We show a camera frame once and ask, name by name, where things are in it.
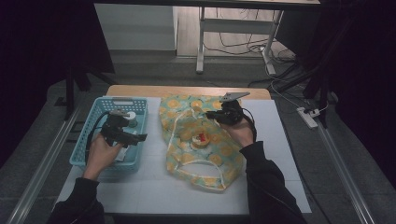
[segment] metal stand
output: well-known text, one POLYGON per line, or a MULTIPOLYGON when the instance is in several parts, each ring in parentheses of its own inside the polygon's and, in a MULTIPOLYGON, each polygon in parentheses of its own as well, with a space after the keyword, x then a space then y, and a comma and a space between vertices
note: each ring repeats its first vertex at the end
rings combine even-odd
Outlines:
POLYGON ((93 74, 94 76, 102 79, 110 86, 118 85, 116 81, 95 70, 94 68, 84 65, 71 66, 66 74, 66 115, 64 120, 69 119, 75 108, 74 83, 76 82, 78 88, 81 91, 89 91, 91 88, 91 82, 87 77, 87 73, 93 74))
POLYGON ((240 21, 224 19, 206 19, 205 8, 201 8, 200 17, 200 36, 197 53, 196 73, 201 75, 204 72, 204 33, 233 33, 233 34, 256 34, 269 35, 268 43, 265 48, 261 48, 262 57, 269 75, 276 73, 269 57, 271 45, 274 41, 277 27, 282 17, 283 11, 276 11, 274 21, 240 21))

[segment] table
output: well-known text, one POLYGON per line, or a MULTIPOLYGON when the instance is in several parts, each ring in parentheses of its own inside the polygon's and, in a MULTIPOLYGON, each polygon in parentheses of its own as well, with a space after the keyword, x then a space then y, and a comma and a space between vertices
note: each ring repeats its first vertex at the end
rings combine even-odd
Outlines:
MULTIPOLYGON (((166 143, 162 139, 159 104, 165 94, 224 95, 229 91, 249 91, 242 106, 256 115, 258 140, 264 141, 265 153, 285 176, 286 186, 296 197, 303 213, 310 213, 304 189, 289 143, 268 90, 247 88, 111 86, 106 96, 146 97, 148 99, 148 139, 143 145, 141 166, 136 173, 102 173, 99 177, 98 200, 105 211, 123 216, 247 216, 246 174, 221 193, 198 189, 189 182, 168 174, 165 168, 166 143)), ((82 170, 73 167, 58 201, 65 200, 82 170)))

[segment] black jacket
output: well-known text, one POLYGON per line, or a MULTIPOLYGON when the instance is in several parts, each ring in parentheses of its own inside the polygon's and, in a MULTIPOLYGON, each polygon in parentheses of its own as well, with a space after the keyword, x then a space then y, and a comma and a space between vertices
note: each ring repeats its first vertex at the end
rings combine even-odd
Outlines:
MULTIPOLYGON (((247 198, 251 223, 306 223, 295 198, 285 188, 282 172, 273 161, 265 159, 262 142, 244 147, 240 152, 247 159, 247 198)), ((55 205, 48 223, 105 223, 104 208, 96 200, 98 184, 77 178, 72 194, 65 202, 55 205)))

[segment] blue plastic basket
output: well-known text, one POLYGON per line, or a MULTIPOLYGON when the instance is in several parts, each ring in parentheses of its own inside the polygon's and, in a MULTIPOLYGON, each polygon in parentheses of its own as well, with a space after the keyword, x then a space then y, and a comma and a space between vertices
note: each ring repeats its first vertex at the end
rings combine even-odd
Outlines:
MULTIPOLYGON (((85 169, 85 146, 94 123, 106 111, 122 109, 126 112, 136 113, 137 126, 134 128, 124 127, 127 133, 145 133, 147 125, 148 104, 146 98, 120 98, 120 97, 99 97, 91 108, 90 114, 82 128, 76 146, 70 157, 70 163, 81 169, 85 169)), ((96 132, 100 132, 100 127, 105 123, 107 116, 104 116, 98 123, 96 132)), ((144 142, 139 142, 137 146, 129 146, 123 161, 115 161, 106 168, 107 171, 137 171, 139 169, 140 154, 144 142)))

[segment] white tabletop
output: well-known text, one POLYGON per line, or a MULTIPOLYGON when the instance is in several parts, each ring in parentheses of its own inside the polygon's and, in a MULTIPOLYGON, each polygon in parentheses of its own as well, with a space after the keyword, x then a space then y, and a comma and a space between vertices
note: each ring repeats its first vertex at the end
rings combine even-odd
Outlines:
MULTIPOLYGON (((177 179, 166 171, 167 145, 162 138, 159 118, 160 98, 148 97, 148 138, 143 145, 139 170, 134 174, 101 174, 97 198, 107 213, 123 214, 190 214, 246 215, 248 197, 246 174, 241 175, 223 192, 199 189, 177 179)), ((282 171, 286 187, 303 213, 310 213, 308 201, 298 175, 276 105, 272 100, 242 100, 242 106, 254 116, 258 140, 264 142, 267 159, 282 171)), ((73 167, 58 201, 70 195, 82 171, 73 167)))

